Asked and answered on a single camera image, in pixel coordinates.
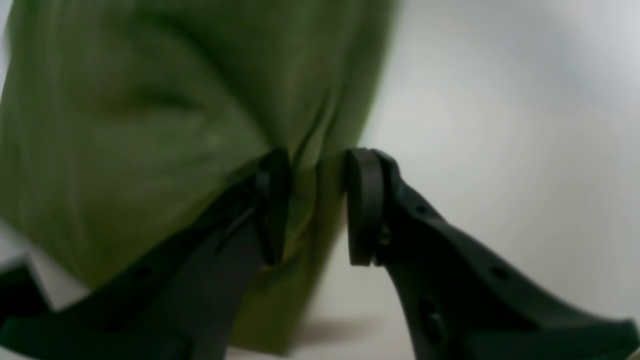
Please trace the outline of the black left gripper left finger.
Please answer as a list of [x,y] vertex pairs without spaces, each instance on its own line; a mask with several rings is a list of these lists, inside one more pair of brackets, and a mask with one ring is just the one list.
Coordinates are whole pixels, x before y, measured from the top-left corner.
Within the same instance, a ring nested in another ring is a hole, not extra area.
[[189,227],[59,312],[1,314],[1,345],[35,360],[222,360],[242,297],[286,239],[288,153],[260,158]]

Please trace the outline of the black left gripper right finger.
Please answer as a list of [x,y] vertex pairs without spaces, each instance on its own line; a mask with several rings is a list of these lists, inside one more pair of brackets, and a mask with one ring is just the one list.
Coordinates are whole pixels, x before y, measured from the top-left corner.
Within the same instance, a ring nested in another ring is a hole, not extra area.
[[386,153],[345,156],[352,265],[386,269],[418,360],[626,360],[630,319],[598,317],[552,296],[448,223]]

